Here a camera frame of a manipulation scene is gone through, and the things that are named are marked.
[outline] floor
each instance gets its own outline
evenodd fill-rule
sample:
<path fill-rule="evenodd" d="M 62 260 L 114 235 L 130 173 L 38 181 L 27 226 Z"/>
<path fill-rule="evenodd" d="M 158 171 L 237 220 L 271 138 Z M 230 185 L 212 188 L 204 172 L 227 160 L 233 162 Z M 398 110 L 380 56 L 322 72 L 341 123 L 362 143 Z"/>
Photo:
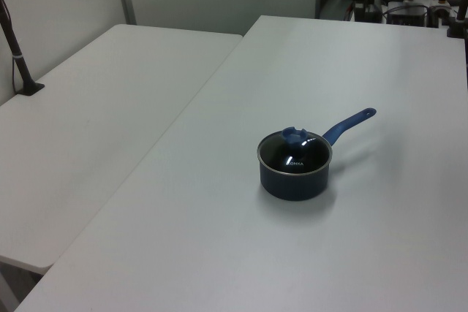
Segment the floor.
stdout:
<path fill-rule="evenodd" d="M 39 274 L 1 263 L 0 273 L 19 302 L 26 298 L 42 277 Z M 0 312 L 7 312 L 2 301 L 0 301 Z"/>
<path fill-rule="evenodd" d="M 320 0 L 320 19 L 343 21 L 351 0 Z"/>

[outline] blue handle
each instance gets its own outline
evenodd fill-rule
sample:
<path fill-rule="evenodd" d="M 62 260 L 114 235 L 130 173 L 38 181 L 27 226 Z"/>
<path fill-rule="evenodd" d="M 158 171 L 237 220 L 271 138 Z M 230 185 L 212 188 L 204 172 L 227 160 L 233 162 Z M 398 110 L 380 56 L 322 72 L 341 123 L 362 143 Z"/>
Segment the blue handle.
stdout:
<path fill-rule="evenodd" d="M 330 145 L 333 145 L 338 140 L 339 136 L 342 135 L 345 131 L 356 126 L 357 124 L 360 124 L 361 122 L 364 122 L 376 113 L 377 111 L 372 108 L 362 110 L 360 113 L 356 113 L 355 115 L 331 127 L 328 132 L 323 135 L 323 137 L 330 143 Z"/>

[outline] black cable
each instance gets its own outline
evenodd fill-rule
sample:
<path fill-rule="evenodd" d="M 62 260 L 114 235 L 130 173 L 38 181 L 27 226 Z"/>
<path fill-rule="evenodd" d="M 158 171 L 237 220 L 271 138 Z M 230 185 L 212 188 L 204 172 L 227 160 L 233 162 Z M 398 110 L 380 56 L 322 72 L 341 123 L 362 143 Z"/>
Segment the black cable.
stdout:
<path fill-rule="evenodd" d="M 394 7 L 393 9 L 390 9 L 390 10 L 387 10 L 385 11 L 383 15 L 387 15 L 387 14 L 390 14 L 391 12 L 395 12 L 395 11 L 398 11 L 398 10 L 403 10 L 403 9 L 409 9 L 410 7 L 423 7 L 425 8 L 426 10 L 429 9 L 429 7 L 427 7 L 426 5 L 417 5 L 417 4 L 414 4 L 414 5 L 408 5 L 408 6 L 401 6 L 401 7 Z"/>
<path fill-rule="evenodd" d="M 16 91 L 15 87 L 15 58 L 12 58 L 12 85 L 13 85 L 13 91 L 15 92 L 15 95 L 18 94 Z"/>

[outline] saucepan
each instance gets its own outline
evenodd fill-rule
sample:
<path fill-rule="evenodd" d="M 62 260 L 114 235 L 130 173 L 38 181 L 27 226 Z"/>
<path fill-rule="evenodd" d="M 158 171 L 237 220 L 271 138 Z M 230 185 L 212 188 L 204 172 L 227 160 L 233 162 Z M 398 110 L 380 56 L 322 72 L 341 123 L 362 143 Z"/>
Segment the saucepan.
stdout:
<path fill-rule="evenodd" d="M 328 183 L 331 146 L 343 132 L 376 113 L 375 109 L 367 108 L 331 127 L 323 136 L 294 127 L 268 135 L 257 148 L 263 188 L 289 201 L 319 195 Z"/>

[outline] white table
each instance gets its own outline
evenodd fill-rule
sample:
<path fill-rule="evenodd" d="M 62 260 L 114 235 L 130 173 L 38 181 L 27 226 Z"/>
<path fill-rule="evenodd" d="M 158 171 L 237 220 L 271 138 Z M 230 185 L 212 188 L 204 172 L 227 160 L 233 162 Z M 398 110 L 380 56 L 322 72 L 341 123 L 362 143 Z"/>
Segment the white table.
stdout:
<path fill-rule="evenodd" d="M 45 273 L 241 36 L 115 26 L 0 107 L 0 262 Z"/>
<path fill-rule="evenodd" d="M 323 194 L 264 191 L 265 135 L 365 107 Z M 464 311 L 467 114 L 462 41 L 261 17 L 18 311 Z"/>

